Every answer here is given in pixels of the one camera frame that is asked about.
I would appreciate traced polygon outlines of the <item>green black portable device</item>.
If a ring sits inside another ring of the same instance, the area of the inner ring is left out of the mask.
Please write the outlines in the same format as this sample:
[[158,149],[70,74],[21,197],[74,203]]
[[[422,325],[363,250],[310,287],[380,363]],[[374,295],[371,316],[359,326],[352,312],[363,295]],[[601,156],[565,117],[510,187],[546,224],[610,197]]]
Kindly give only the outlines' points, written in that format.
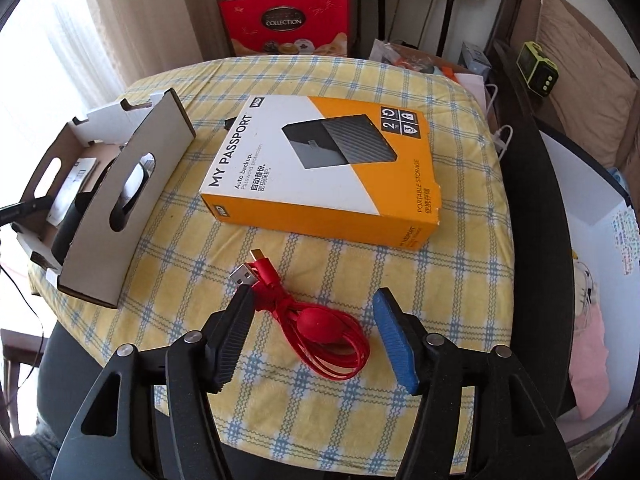
[[559,79],[558,66],[544,53],[540,44],[525,41],[516,65],[527,88],[537,96],[548,96]]

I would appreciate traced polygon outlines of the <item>beige pillow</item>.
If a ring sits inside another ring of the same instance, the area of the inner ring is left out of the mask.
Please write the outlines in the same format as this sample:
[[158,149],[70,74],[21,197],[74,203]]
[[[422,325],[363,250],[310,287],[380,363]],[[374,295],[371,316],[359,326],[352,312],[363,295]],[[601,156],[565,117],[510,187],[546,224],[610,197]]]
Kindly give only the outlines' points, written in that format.
[[533,40],[558,66],[549,100],[562,131],[606,168],[639,168],[639,81],[565,0],[522,0],[510,40]]

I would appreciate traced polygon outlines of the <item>white curtain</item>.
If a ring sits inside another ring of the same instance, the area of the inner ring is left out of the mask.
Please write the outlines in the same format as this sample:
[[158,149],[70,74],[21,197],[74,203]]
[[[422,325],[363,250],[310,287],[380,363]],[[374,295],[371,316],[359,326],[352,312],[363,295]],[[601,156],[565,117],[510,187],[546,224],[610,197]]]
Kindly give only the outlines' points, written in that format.
[[1,0],[1,96],[29,80],[85,107],[136,80],[225,58],[216,0]]

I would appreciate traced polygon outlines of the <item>orange white hard drive box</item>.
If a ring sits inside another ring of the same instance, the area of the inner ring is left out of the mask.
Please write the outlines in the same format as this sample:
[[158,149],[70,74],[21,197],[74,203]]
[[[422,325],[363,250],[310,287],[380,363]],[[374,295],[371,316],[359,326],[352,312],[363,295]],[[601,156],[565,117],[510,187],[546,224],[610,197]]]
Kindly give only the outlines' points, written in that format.
[[400,105],[250,96],[201,198],[221,222],[418,250],[442,209],[429,136]]

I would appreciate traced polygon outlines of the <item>red collection gift box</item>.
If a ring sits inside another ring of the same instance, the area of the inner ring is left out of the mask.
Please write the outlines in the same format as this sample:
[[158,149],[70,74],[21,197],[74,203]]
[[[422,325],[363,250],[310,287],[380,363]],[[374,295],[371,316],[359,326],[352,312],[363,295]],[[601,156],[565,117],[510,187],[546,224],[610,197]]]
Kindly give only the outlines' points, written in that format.
[[224,27],[237,56],[346,56],[350,0],[224,0]]

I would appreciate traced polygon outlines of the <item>white open box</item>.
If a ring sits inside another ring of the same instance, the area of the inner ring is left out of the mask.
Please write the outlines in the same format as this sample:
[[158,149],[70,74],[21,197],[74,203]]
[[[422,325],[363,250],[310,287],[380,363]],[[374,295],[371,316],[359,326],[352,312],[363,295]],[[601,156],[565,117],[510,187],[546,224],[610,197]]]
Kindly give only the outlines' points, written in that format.
[[542,129],[560,187],[570,244],[590,270],[639,275],[639,225],[630,197],[590,155],[562,134]]

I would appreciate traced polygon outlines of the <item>white paper booklet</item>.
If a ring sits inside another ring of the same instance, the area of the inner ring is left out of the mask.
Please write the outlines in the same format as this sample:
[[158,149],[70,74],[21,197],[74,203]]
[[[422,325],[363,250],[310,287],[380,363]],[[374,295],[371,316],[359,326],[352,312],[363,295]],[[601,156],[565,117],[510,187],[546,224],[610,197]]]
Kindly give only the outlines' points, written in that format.
[[78,158],[73,164],[47,215],[47,222],[51,226],[59,226],[64,220],[70,205],[93,173],[97,163],[95,157],[83,157]]

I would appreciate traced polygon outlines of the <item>white cardboard tray box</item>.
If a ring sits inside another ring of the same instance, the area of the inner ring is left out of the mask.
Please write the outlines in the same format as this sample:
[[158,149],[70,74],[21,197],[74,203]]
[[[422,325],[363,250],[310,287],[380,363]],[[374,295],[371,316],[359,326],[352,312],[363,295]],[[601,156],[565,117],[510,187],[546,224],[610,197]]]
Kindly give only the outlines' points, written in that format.
[[[90,191],[105,166],[115,162],[82,217],[63,263],[51,252],[58,232],[58,226],[47,222],[51,208],[12,223],[26,256],[43,270],[46,281],[72,297],[116,307],[146,222],[194,138],[190,119],[172,89],[155,92],[142,104],[116,101],[68,122],[42,156],[22,202],[42,196],[54,200],[78,158],[98,160],[80,192]],[[155,169],[126,226],[115,232],[110,213],[134,166],[148,153],[155,157]]]

